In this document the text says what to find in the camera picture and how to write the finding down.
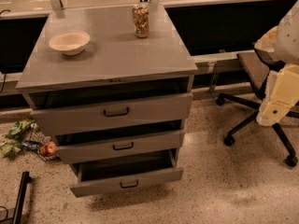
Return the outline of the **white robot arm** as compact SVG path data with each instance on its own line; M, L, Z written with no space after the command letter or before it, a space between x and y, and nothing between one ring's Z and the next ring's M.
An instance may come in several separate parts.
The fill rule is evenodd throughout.
M269 73L265 97L256 118L260 125L272 126L299 101L299 1L277 26L256 42L254 48L275 62L284 62L277 72Z

